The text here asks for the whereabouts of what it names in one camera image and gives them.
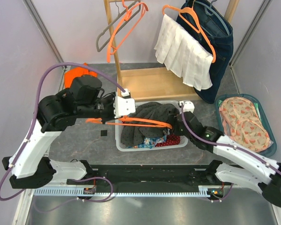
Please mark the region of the red polka dot skirt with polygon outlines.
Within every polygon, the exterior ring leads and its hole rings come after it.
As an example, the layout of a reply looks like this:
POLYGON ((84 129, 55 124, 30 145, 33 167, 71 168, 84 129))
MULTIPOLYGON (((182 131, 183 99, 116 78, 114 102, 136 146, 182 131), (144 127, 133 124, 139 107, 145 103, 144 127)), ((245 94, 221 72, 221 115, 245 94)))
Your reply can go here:
POLYGON ((180 136, 171 134, 166 136, 166 140, 161 143, 157 143, 155 147, 165 147, 180 144, 180 136))

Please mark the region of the orange hanger of grey skirt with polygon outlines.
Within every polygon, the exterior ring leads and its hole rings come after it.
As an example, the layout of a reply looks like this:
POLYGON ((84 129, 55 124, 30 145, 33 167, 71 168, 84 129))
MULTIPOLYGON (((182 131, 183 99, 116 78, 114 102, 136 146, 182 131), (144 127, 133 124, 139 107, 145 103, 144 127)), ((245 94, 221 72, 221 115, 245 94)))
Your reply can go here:
POLYGON ((172 126, 169 123, 149 120, 149 119, 141 119, 141 118, 133 118, 124 116, 122 118, 117 119, 118 122, 106 122, 102 123, 101 119, 89 118, 86 119, 86 123, 94 123, 94 124, 107 124, 107 125, 115 125, 115 126, 134 126, 134 127, 150 127, 150 128, 169 128, 172 126))

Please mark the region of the blue floral skirt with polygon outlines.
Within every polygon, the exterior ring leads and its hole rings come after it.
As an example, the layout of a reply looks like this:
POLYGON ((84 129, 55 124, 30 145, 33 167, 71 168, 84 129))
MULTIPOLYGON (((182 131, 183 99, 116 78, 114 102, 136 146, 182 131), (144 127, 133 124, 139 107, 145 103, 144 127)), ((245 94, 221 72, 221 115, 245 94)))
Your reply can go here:
POLYGON ((167 135, 157 138, 144 138, 143 143, 138 144, 133 147, 127 147, 129 149, 136 149, 136 148, 155 148, 155 147, 162 147, 167 141, 167 135))

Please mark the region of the grey dotted skirt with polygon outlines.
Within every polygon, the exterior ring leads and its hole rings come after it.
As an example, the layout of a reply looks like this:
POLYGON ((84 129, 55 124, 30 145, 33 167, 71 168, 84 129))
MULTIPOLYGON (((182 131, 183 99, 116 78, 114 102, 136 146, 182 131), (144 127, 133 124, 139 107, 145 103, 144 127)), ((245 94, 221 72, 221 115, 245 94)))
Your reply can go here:
MULTIPOLYGON (((179 110, 173 104, 149 102, 138 106, 131 117, 169 123, 170 116, 177 114, 179 110)), ((135 124, 136 126, 123 126, 120 142, 126 147, 142 144, 145 138, 162 138, 168 131, 165 127, 152 127, 151 122, 136 121, 135 124)))

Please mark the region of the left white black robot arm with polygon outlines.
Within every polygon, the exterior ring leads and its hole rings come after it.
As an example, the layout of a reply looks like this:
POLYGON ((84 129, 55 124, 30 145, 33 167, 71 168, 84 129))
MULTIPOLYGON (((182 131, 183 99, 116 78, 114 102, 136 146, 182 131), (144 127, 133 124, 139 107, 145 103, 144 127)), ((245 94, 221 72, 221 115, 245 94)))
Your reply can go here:
POLYGON ((86 160, 58 162, 44 153, 77 119, 113 120, 115 97, 115 92, 105 94, 102 82, 91 75, 76 77, 69 88, 44 97, 38 103, 32 135, 12 169, 12 188, 36 189, 54 180, 91 183, 94 176, 86 160))

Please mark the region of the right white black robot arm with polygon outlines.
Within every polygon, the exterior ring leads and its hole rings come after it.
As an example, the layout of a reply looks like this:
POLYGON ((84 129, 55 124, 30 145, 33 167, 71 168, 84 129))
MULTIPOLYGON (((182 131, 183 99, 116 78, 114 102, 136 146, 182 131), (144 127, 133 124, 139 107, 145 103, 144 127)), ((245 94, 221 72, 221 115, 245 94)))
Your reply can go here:
POLYGON ((172 114, 169 123, 173 134, 185 136, 197 148, 237 164, 233 167, 223 162, 212 163, 213 168, 205 172, 209 184, 219 181, 238 184, 281 208, 281 161, 245 148, 214 127, 203 126, 192 112, 172 114))

